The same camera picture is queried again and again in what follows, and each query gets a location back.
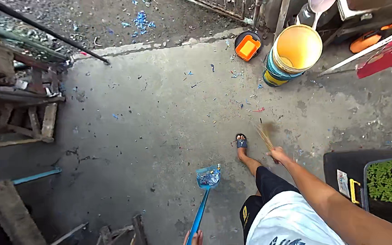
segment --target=blue pipe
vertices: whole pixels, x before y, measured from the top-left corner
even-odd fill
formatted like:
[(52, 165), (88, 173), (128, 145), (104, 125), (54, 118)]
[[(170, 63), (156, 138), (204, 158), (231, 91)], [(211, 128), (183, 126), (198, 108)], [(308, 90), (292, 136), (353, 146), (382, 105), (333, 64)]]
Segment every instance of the blue pipe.
[(51, 170), (51, 171), (47, 171), (47, 172), (44, 172), (44, 173), (41, 173), (41, 174), (36, 174), (36, 175), (32, 175), (32, 176), (28, 176), (28, 177), (25, 177), (25, 178), (20, 178), (20, 179), (14, 180), (13, 184), (17, 185), (17, 184), (25, 183), (25, 182), (28, 182), (28, 181), (33, 181), (33, 180), (36, 180), (36, 179), (40, 179), (40, 178), (43, 178), (43, 177), (46, 177), (46, 176), (49, 176), (49, 175), (53, 175), (53, 174), (58, 174), (58, 173), (61, 173), (61, 168), (55, 167), (55, 169)]

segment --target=black container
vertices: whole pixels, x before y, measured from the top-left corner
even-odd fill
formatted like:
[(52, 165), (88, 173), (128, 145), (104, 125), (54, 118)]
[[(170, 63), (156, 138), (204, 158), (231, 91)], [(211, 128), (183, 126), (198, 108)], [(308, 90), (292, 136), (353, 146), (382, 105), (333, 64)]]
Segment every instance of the black container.
[(373, 164), (381, 164), (387, 161), (391, 161), (392, 158), (377, 160), (373, 162), (367, 163), (364, 167), (364, 185), (362, 186), (363, 192), (363, 202), (362, 208), (384, 220), (387, 220), (392, 223), (392, 202), (385, 202), (380, 200), (375, 200), (368, 196), (368, 187), (367, 187), (367, 170)]

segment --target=orange object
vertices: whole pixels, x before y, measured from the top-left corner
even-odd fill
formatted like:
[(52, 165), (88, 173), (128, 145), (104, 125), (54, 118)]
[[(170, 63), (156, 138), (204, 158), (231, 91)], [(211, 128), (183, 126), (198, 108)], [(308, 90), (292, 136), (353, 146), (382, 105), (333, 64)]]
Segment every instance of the orange object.
[(255, 41), (251, 35), (246, 35), (235, 48), (235, 52), (240, 58), (249, 61), (260, 47), (260, 41)]

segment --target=label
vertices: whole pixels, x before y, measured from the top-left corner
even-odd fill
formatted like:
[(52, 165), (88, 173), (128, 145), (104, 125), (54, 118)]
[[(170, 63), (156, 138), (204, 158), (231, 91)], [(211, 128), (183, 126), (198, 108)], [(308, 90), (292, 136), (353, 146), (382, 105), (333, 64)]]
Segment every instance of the label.
[(350, 198), (347, 174), (337, 169), (338, 191)]

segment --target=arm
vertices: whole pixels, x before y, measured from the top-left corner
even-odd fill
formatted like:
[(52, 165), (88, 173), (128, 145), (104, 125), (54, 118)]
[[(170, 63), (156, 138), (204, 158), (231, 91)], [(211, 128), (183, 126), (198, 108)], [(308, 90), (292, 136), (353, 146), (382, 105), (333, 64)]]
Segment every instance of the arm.
[(345, 242), (350, 245), (392, 244), (390, 222), (351, 203), (289, 158), (281, 147), (275, 147), (271, 156), (286, 167), (308, 204)]

